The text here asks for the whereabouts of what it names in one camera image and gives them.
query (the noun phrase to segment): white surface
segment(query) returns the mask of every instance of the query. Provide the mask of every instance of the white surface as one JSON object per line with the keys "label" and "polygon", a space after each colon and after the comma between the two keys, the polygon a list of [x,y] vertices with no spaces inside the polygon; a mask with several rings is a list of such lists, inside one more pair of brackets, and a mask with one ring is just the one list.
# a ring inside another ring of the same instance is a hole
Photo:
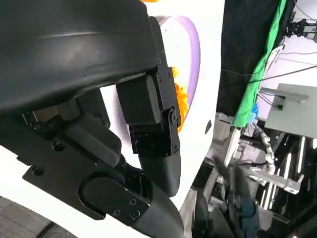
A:
{"label": "white surface", "polygon": [[[297,5],[301,8],[303,12],[308,14],[311,18],[317,19],[317,0],[298,0]],[[313,23],[314,21],[309,20],[307,16],[302,14],[296,7],[294,8],[295,22],[301,19],[307,19],[308,23]],[[300,53],[311,53],[317,52],[317,43],[312,40],[307,40],[304,37],[298,38],[297,36],[292,36],[291,38],[286,38],[284,42],[285,48],[281,52],[282,54],[278,57],[277,61],[273,63],[270,71],[266,77],[275,76],[283,73],[288,73],[291,71],[296,71],[302,68],[310,67],[317,64],[317,54],[313,55],[283,55],[284,53],[300,52]],[[277,89],[279,83],[304,85],[304,86],[317,86],[316,80],[317,68],[313,68],[300,73],[291,74],[288,76],[283,76],[279,78],[270,79],[263,82],[263,87]],[[273,101],[273,96],[266,97]],[[266,119],[271,108],[266,102],[261,98],[257,101],[260,104],[258,117]]]}
{"label": "white surface", "polygon": [[[180,133],[181,183],[178,194],[172,198],[176,207],[180,209],[212,140],[213,125],[207,135],[205,135],[205,129],[208,121],[211,120],[213,123],[215,118],[221,68],[220,48],[224,0],[189,2],[162,0],[158,3],[148,3],[147,6],[149,15],[188,16],[196,25],[200,35],[202,52],[200,77],[192,108]],[[122,154],[128,163],[139,167],[137,156],[132,154],[129,134],[118,104],[115,87],[103,88],[102,93],[111,121],[110,129],[122,140]],[[17,161],[15,155],[3,148],[0,149],[0,166],[1,196],[47,217],[79,238],[145,237],[122,225],[111,216],[107,216],[103,221],[92,220],[27,183],[21,177],[28,167]]]}

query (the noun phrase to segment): orange object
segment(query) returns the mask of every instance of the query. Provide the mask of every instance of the orange object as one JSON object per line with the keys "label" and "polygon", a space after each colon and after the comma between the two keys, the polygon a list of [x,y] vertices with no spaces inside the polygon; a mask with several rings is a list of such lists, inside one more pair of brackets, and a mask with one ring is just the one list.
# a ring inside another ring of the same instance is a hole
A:
{"label": "orange object", "polygon": [[[172,67],[172,72],[173,72],[174,78],[176,78],[179,75],[179,71],[175,67]],[[179,87],[178,84],[175,83],[175,89],[176,89],[177,101],[179,105],[180,117],[182,120],[182,123],[180,127],[178,128],[178,133],[179,133],[183,128],[185,118],[189,110],[189,105],[188,105],[188,95],[186,93],[186,88]]]}

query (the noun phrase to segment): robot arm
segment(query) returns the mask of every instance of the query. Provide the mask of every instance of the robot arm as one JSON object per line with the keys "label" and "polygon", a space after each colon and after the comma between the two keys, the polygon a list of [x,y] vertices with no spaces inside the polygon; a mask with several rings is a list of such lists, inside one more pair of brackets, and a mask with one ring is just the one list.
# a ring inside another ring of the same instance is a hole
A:
{"label": "robot arm", "polygon": [[[181,117],[145,5],[14,0],[0,12],[0,145],[30,165],[23,178],[95,220],[109,214],[151,237],[181,237],[169,199]],[[109,129],[99,87],[114,84],[143,170],[126,163]]]}

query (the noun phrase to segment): green cloth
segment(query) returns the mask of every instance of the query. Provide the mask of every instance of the green cloth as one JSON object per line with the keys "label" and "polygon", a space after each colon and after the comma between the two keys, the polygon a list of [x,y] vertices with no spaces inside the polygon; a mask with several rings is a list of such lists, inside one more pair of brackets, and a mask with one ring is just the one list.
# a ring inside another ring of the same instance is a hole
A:
{"label": "green cloth", "polygon": [[[266,62],[273,50],[275,39],[278,33],[279,22],[281,20],[286,0],[280,0],[280,4],[276,10],[273,23],[271,25],[268,38],[266,41],[265,54],[260,59],[256,68],[253,70],[253,75],[250,78],[250,81],[260,80],[263,77],[265,72]],[[235,127],[245,127],[249,122],[251,111],[253,109],[254,103],[257,99],[257,93],[259,90],[261,82],[249,83],[246,91],[243,95],[242,101],[238,108],[238,111],[233,120],[233,126]]]}

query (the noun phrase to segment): white panel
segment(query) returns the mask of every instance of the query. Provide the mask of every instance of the white panel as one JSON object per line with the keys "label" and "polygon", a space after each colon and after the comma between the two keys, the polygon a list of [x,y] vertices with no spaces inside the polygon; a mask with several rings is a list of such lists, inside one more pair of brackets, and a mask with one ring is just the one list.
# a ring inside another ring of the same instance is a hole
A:
{"label": "white panel", "polygon": [[272,108],[265,126],[267,128],[317,138],[317,87],[280,84],[277,89],[305,94],[309,99],[305,103],[290,101],[286,98],[282,111]]}

